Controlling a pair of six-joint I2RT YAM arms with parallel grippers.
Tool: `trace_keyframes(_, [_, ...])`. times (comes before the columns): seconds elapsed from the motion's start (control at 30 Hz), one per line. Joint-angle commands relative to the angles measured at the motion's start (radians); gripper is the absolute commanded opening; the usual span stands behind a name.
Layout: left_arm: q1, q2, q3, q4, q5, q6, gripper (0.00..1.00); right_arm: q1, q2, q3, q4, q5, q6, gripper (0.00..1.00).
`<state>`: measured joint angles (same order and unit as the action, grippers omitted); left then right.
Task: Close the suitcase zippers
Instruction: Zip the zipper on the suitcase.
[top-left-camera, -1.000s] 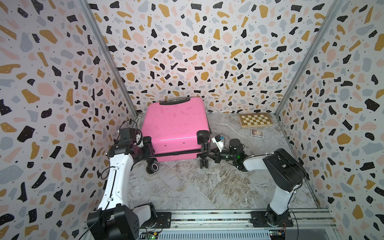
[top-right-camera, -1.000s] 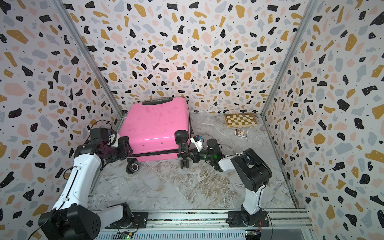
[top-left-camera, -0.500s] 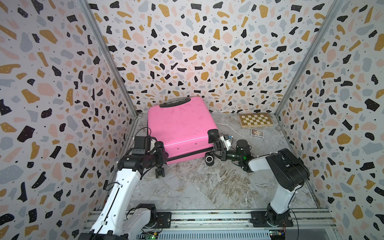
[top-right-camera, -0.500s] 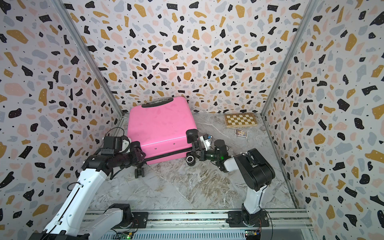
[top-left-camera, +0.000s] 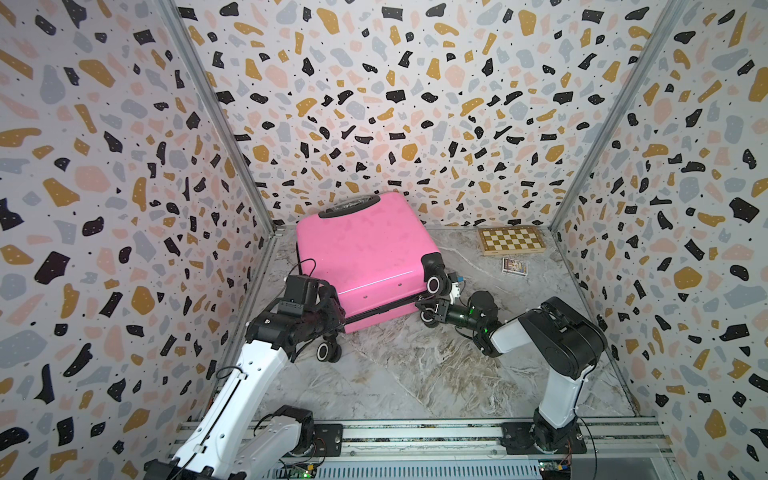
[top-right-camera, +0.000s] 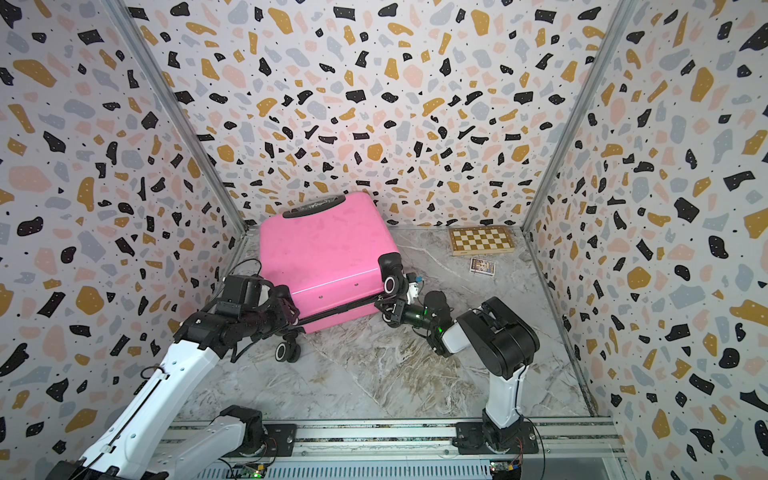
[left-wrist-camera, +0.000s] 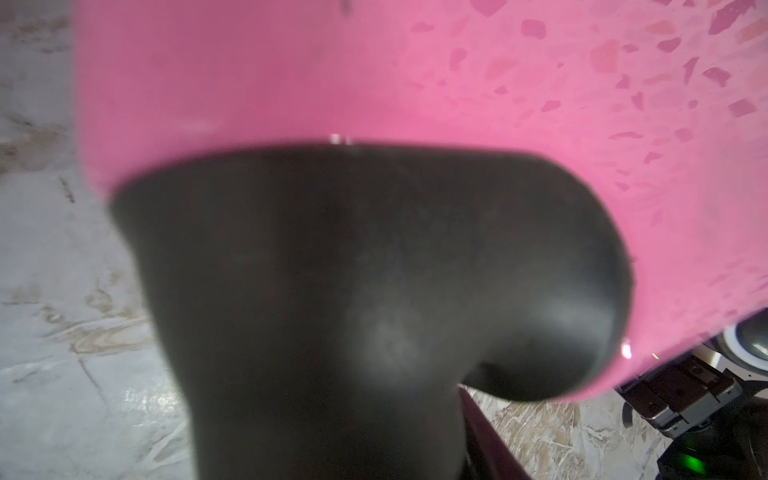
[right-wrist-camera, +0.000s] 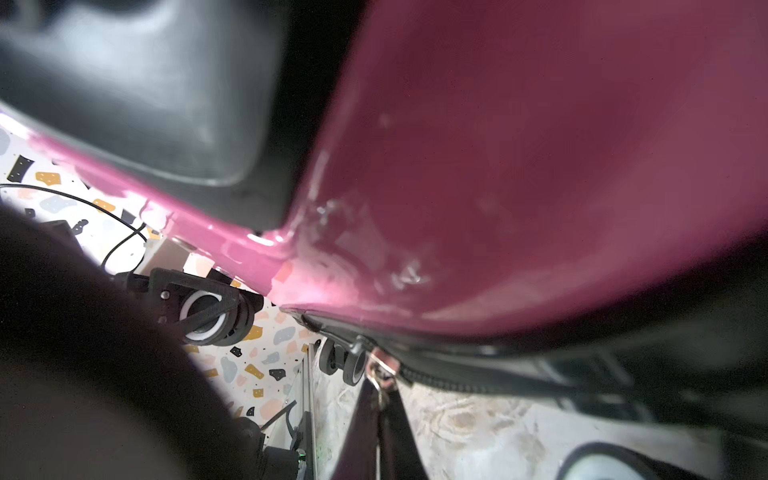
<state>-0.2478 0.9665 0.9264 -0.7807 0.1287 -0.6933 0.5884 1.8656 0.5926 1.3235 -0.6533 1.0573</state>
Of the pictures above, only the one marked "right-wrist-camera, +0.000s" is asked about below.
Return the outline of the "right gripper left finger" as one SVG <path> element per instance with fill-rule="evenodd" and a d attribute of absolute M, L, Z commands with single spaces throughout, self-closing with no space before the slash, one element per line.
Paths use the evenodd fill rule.
<path fill-rule="evenodd" d="M 363 380 L 352 420 L 331 476 L 333 480 L 377 478 L 379 413 L 378 392 L 370 381 Z"/>

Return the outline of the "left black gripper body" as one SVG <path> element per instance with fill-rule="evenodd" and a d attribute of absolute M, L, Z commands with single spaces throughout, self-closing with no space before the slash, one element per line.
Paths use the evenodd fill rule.
<path fill-rule="evenodd" d="M 123 272 L 113 276 L 113 283 L 188 345 L 234 345 L 264 307 L 262 295 L 232 286 L 215 270 L 205 277 L 163 268 L 149 275 Z"/>

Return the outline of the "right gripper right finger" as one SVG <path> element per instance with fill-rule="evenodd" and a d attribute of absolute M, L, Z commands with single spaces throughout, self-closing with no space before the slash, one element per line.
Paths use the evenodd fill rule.
<path fill-rule="evenodd" d="M 398 390 L 387 393 L 379 414 L 379 468 L 384 480 L 427 480 Z"/>

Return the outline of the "pink hard-shell suitcase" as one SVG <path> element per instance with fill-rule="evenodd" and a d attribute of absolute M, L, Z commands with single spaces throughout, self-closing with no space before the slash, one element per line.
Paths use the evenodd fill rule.
<path fill-rule="evenodd" d="M 386 395 L 767 475 L 763 1 L 5 1 L 1 122 Z"/>

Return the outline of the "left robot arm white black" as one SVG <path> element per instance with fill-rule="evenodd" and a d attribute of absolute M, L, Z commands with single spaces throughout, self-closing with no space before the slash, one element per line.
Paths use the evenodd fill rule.
<path fill-rule="evenodd" d="M 293 479 L 166 328 L 41 225 L 1 212 L 5 479 Z"/>

